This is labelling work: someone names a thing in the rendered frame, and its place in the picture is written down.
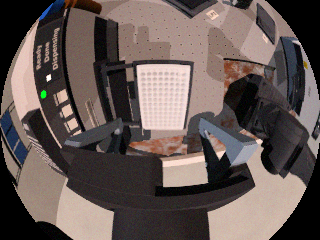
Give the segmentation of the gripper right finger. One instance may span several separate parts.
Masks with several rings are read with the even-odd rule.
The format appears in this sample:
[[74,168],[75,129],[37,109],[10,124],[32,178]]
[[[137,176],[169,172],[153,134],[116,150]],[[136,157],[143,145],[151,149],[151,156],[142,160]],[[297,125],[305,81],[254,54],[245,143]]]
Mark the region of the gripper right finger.
[[[199,131],[208,183],[218,181],[229,168],[247,163],[258,148],[258,143],[254,138],[218,125],[202,117],[199,123]],[[220,160],[212,146],[207,131],[226,146],[226,151]]]

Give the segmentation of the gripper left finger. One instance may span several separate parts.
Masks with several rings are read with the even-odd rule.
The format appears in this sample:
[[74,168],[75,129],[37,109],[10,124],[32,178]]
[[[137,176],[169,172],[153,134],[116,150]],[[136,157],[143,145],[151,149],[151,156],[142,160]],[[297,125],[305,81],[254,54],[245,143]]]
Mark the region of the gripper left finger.
[[99,144],[102,140],[104,140],[113,132],[114,135],[106,153],[118,154],[123,132],[123,122],[121,117],[103,125],[100,125],[98,127],[69,137],[67,138],[64,144],[75,146],[79,149],[97,151],[97,144]]

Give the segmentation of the white multi-well plate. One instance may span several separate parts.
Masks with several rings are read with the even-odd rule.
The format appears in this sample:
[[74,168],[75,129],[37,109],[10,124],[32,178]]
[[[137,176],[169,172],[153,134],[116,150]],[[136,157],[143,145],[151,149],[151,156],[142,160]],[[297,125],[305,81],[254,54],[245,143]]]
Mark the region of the white multi-well plate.
[[189,65],[176,64],[137,65],[143,129],[183,130],[189,92],[190,68]]

